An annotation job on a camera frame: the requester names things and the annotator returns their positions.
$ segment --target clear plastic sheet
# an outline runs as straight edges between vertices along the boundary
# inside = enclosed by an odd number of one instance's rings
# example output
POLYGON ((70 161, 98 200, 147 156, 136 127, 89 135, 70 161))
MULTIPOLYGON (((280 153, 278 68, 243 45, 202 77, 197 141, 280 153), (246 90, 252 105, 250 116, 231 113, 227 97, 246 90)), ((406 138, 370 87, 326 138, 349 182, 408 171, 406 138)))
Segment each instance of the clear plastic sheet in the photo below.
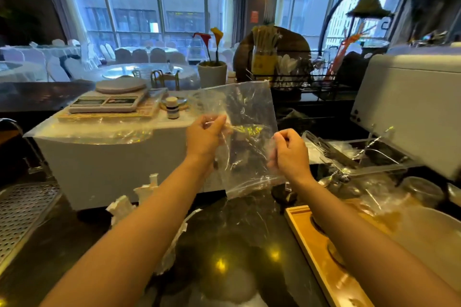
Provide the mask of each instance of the clear plastic sheet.
POLYGON ((130 113, 69 113, 67 108, 38 124, 25 137, 81 144, 128 144, 153 134, 166 88, 153 89, 130 113))
POLYGON ((189 98, 194 115, 227 114, 232 130, 216 152, 228 199, 285 182, 267 167, 277 131, 268 81, 201 89, 189 98))

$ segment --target drip tray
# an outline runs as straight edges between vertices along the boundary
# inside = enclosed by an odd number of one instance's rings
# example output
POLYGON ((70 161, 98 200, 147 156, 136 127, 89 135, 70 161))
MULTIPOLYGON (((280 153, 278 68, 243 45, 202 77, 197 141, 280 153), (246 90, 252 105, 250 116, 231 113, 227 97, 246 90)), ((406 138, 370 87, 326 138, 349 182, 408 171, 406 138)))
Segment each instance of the drip tray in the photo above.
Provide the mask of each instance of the drip tray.
POLYGON ((56 182, 24 183, 0 197, 0 274, 59 198, 56 182))

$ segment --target sign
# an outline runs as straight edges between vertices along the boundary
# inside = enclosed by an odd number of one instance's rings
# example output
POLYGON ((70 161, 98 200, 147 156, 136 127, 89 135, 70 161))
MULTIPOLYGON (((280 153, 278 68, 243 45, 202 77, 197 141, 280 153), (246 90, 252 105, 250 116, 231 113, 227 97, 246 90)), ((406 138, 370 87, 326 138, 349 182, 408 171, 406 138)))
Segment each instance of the sign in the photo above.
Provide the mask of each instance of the sign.
POLYGON ((252 11, 250 23, 258 23, 259 22, 258 19, 259 19, 259 13, 257 11, 252 11))

